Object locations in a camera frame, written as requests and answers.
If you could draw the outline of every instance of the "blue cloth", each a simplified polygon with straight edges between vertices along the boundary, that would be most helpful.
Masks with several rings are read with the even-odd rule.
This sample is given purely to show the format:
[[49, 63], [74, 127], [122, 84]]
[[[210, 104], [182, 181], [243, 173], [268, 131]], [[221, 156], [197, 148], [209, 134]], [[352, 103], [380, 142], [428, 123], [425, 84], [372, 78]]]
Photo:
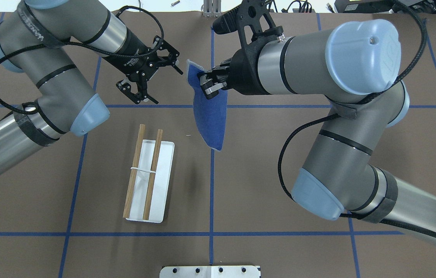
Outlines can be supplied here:
[[223, 148], [226, 126], [226, 105], [228, 92], [219, 90], [219, 94], [208, 100], [200, 88], [197, 74], [203, 72], [204, 68], [196, 63], [187, 60], [187, 81], [194, 90], [193, 117], [200, 135], [206, 144], [220, 151]]

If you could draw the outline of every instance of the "silver arm segment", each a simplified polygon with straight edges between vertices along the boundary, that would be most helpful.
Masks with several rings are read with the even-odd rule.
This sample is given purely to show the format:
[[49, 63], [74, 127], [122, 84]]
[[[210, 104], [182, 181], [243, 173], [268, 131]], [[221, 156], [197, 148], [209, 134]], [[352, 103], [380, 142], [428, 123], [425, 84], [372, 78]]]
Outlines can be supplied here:
[[[396, 225], [405, 234], [436, 246], [436, 197], [368, 164], [385, 128], [406, 114], [406, 88], [400, 82], [375, 100], [357, 104], [365, 95], [342, 90], [327, 70], [324, 52], [331, 32], [294, 37], [287, 46], [270, 42], [259, 57], [260, 82], [269, 93], [323, 93], [333, 104], [329, 114], [341, 115], [324, 122], [292, 197], [320, 217], [336, 220], [346, 209], [356, 218]], [[394, 44], [383, 39], [379, 43]], [[354, 64], [349, 70], [357, 72]], [[284, 74], [272, 80], [279, 69]]]
[[[11, 71], [25, 72], [42, 95], [36, 100], [39, 113], [14, 112], [0, 121], [0, 174], [54, 143], [66, 132], [82, 136], [108, 119], [110, 113], [99, 95], [60, 48], [70, 37], [116, 54], [139, 55], [150, 49], [98, 0], [20, 2], [17, 10], [0, 23], [0, 58], [24, 47], [45, 44], [47, 48], [18, 54], [2, 64]], [[50, 39], [55, 43], [48, 45]], [[161, 49], [169, 49], [170, 54], [174, 54], [173, 59], [170, 56], [160, 59], [154, 53], [151, 59], [156, 62], [149, 63], [146, 62], [152, 61], [149, 56], [100, 55], [131, 81], [138, 82], [139, 76], [132, 74], [141, 69], [146, 71], [148, 79], [158, 67], [171, 65], [177, 69], [175, 63], [171, 63], [178, 52], [161, 41]], [[141, 84], [145, 92], [146, 79]]]
[[[248, 13], [251, 10], [264, 15], [268, 30], [260, 27], [256, 12]], [[416, 14], [411, 16], [421, 29], [421, 45], [398, 76], [401, 46], [388, 21], [347, 22], [333, 30], [283, 39], [283, 27], [269, 17], [264, 0], [244, 0], [213, 23], [217, 34], [238, 31], [241, 49], [198, 77], [207, 98], [217, 94], [207, 91], [216, 84], [243, 95], [328, 97], [331, 120], [324, 122], [287, 194], [322, 218], [336, 220], [346, 209], [355, 218], [394, 225], [436, 245], [436, 197], [368, 164], [384, 129], [398, 123], [410, 106], [401, 78], [426, 43], [425, 26]], [[253, 31], [250, 44], [245, 26]]]

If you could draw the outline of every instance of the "chopstick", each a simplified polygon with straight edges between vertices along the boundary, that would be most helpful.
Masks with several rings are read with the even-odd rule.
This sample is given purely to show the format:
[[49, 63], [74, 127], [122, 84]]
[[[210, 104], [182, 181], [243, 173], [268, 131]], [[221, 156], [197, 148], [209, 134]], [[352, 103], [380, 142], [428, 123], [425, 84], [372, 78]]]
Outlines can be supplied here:
[[[144, 139], [144, 132], [146, 125], [139, 125], [139, 134], [137, 135], [137, 144], [135, 145], [134, 160], [132, 167], [139, 167], [139, 159], [141, 157], [142, 140]], [[124, 218], [130, 217], [130, 208], [132, 207], [132, 199], [134, 197], [135, 178], [137, 176], [137, 169], [130, 169], [130, 179], [128, 182], [126, 204], [124, 206]]]
[[[153, 162], [151, 163], [151, 171], [156, 172], [158, 167], [159, 150], [161, 148], [161, 140], [163, 139], [163, 130], [158, 129], [158, 135], [156, 136], [156, 143], [154, 144]], [[146, 193], [146, 202], [144, 204], [144, 213], [142, 215], [143, 220], [149, 220], [149, 211], [151, 210], [151, 201], [153, 199], [154, 179], [156, 173], [149, 173], [148, 191]]]

